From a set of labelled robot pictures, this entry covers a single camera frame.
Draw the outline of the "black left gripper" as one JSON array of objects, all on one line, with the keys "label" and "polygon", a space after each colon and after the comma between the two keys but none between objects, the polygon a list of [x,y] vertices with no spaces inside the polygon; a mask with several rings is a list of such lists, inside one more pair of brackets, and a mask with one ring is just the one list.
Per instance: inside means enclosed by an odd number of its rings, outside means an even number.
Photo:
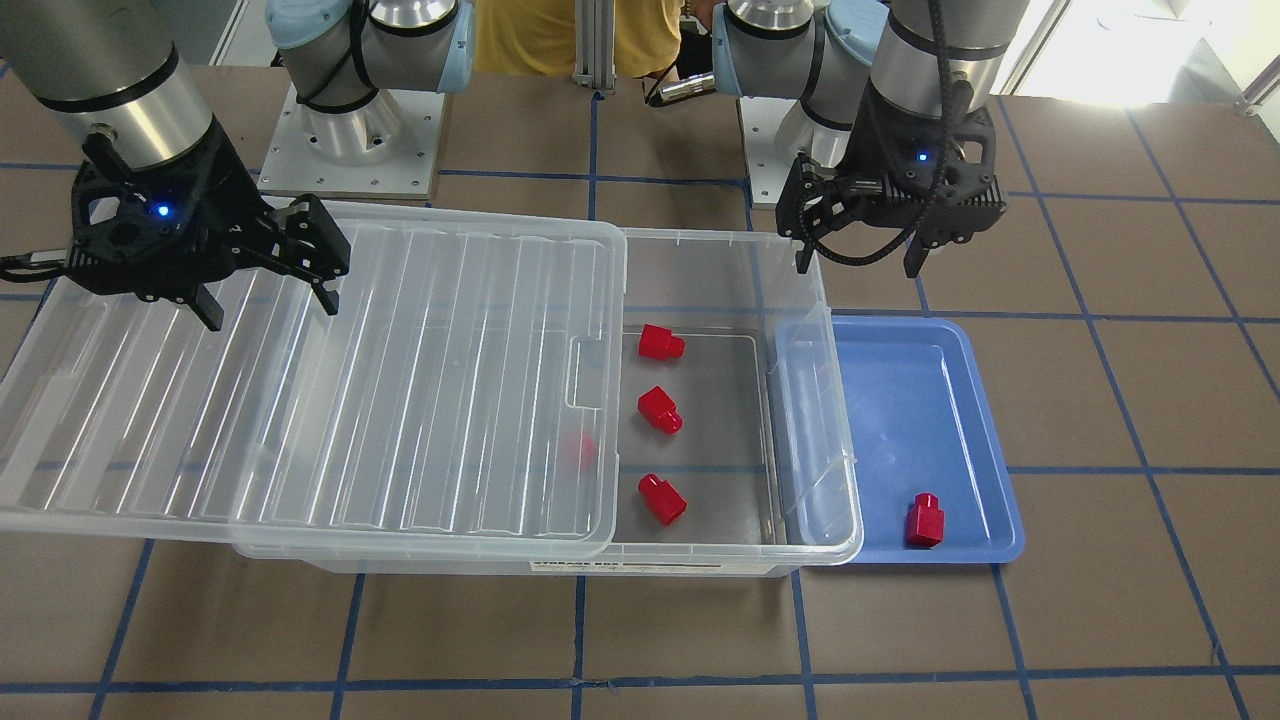
[{"label": "black left gripper", "polygon": [[[874,87],[864,92],[850,146],[840,163],[840,188],[867,224],[902,229],[924,219],[908,241],[905,277],[916,279],[931,252],[965,243],[1005,217],[1007,197],[995,169],[995,124],[986,108],[970,110],[975,90],[965,79],[950,85],[948,119],[908,113]],[[841,229],[835,210],[838,186],[826,179],[806,152],[796,152],[776,202],[777,234],[797,243],[795,269],[806,274],[815,255],[845,266],[859,258],[827,247],[822,238]]]}]

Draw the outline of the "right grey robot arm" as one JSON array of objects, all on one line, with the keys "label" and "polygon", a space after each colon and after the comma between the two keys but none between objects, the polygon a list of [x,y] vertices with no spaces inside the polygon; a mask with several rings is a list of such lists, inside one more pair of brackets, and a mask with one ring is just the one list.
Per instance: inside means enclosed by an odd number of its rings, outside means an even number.
[{"label": "right grey robot arm", "polygon": [[[338,165],[407,145],[394,91],[468,87],[471,1],[270,1],[303,138]],[[210,331],[210,284],[264,269],[305,282],[328,315],[351,246],[323,200],[269,204],[147,1],[5,1],[3,58],[79,143],[65,249],[3,259],[3,279],[67,278],[100,296],[187,306]]]}]

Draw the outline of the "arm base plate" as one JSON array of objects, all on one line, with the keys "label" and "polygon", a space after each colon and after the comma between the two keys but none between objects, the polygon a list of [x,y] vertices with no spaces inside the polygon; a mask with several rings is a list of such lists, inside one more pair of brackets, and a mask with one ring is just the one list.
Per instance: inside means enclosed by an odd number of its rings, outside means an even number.
[{"label": "arm base plate", "polygon": [[741,97],[739,115],[754,208],[774,208],[799,152],[833,168],[849,145],[847,129],[814,120],[799,100]]},{"label": "arm base plate", "polygon": [[445,95],[383,90],[346,114],[315,111],[291,86],[268,145],[259,190],[278,197],[389,199],[433,196]]}]

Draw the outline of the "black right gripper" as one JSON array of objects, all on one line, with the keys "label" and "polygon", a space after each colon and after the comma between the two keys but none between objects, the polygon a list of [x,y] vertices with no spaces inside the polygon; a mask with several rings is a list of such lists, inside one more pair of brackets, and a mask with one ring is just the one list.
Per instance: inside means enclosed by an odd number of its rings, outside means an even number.
[{"label": "black right gripper", "polygon": [[349,241],[315,193],[270,209],[219,120],[195,146],[146,169],[129,168],[102,131],[82,149],[67,252],[67,277],[81,287],[183,297],[219,332],[224,310],[205,284],[265,269],[307,283],[324,313],[338,314],[339,292],[326,283],[349,273]]}]

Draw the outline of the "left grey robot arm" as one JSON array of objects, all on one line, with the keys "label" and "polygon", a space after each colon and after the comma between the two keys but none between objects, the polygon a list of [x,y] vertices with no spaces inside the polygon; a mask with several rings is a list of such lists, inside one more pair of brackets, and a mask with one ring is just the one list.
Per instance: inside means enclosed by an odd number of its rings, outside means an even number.
[{"label": "left grey robot arm", "polygon": [[777,233],[869,266],[928,256],[991,229],[1009,202],[989,91],[1024,1],[722,1],[710,12],[721,94],[786,101],[765,132],[785,176]]}]

